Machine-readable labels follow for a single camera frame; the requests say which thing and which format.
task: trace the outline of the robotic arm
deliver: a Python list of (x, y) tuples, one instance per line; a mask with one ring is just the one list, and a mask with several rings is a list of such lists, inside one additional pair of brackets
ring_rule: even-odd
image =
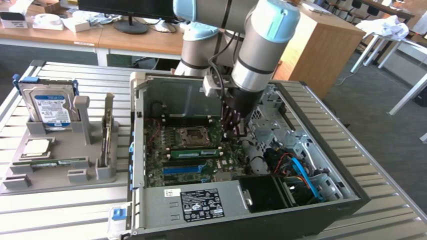
[[(212, 63), (208, 58), (219, 55), (220, 51), (217, 46), (223, 39), (215, 33), (215, 27), (207, 26), (215, 37), (205, 37), (197, 43), (184, 41), (180, 62), (180, 65), (184, 64), (191, 69), (187, 73), (207, 74), (203, 81), (204, 93), (208, 97), (220, 97), (223, 140), (243, 137), (247, 131), (242, 119), (254, 110), (272, 79), (280, 56), (295, 33), (300, 19), (299, 9), (283, 0), (175, 0), (173, 11), (185, 20), (239, 33), (244, 31), (244, 41), (228, 81), (220, 75), (209, 75), (208, 71), (203, 71), (209, 67), (207, 62)], [(224, 34), (223, 45), (227, 47), (231, 45), (230, 41), (239, 41), (236, 34), (230, 37), (230, 31)]]

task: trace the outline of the power supply label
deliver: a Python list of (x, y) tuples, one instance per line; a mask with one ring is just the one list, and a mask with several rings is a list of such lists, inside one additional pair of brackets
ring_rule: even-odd
[(224, 209), (217, 188), (181, 191), (180, 203), (185, 222), (224, 217)]
[(65, 97), (61, 95), (36, 95), (35, 104), (43, 123), (51, 127), (65, 127), (71, 124), (71, 118), (64, 104)]

